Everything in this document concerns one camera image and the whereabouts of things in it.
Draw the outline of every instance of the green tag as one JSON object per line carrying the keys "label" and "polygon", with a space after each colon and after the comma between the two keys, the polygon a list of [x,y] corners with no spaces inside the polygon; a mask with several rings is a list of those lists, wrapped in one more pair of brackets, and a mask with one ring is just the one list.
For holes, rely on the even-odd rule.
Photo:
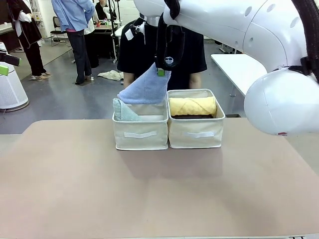
{"label": "green tag", "polygon": [[9,67],[0,66],[0,75],[8,76],[8,74],[9,74]]}
{"label": "green tag", "polygon": [[158,76],[165,76],[165,70],[158,68]]}

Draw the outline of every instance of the black t-shirt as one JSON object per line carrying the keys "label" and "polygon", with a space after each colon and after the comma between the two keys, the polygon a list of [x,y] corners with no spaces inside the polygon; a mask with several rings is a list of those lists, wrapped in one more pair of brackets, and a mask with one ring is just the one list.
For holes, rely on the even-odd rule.
{"label": "black t-shirt", "polygon": [[[122,31],[118,70],[133,73],[138,78],[155,61],[157,27],[145,25],[145,40],[138,33],[132,40],[127,40],[125,33],[130,25],[141,25],[144,20],[139,18],[128,23]],[[167,90],[189,89],[189,75],[207,69],[204,53],[204,37],[201,34],[183,28],[185,32],[184,53],[180,64],[172,70]]]}

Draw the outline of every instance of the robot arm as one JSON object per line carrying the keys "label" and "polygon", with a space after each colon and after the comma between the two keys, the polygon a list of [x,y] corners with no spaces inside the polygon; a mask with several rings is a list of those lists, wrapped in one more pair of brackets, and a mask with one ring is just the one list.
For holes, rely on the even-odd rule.
{"label": "robot arm", "polygon": [[162,0],[134,2],[146,17],[163,13],[167,25],[180,25],[211,37],[265,66],[268,74],[256,79],[245,97],[245,113],[253,126],[274,135],[319,132],[316,78],[285,68],[301,69],[301,59],[310,57],[302,15],[293,1],[179,0],[179,14],[174,19],[170,0],[165,0],[168,5]]}

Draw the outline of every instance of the fabric storage basket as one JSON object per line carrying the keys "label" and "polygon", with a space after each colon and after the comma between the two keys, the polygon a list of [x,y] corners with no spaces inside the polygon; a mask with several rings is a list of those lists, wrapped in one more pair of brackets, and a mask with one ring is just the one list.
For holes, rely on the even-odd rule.
{"label": "fabric storage basket", "polygon": [[166,99],[157,105],[127,105],[142,121],[117,121],[113,114],[116,149],[163,150],[168,148]]}
{"label": "fabric storage basket", "polygon": [[225,113],[216,100],[214,119],[173,119],[169,98],[204,98],[214,94],[208,89],[167,92],[168,139],[171,148],[218,148],[221,146]]}

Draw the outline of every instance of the person in blue shirt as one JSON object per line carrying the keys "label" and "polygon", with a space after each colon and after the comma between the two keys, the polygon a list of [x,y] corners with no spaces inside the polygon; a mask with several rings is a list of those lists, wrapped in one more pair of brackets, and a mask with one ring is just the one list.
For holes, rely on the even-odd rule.
{"label": "person in blue shirt", "polygon": [[77,78],[76,85],[92,81],[92,69],[86,52],[84,29],[93,16],[95,7],[91,0],[51,0],[53,10],[60,20],[61,31],[66,31],[73,48]]}

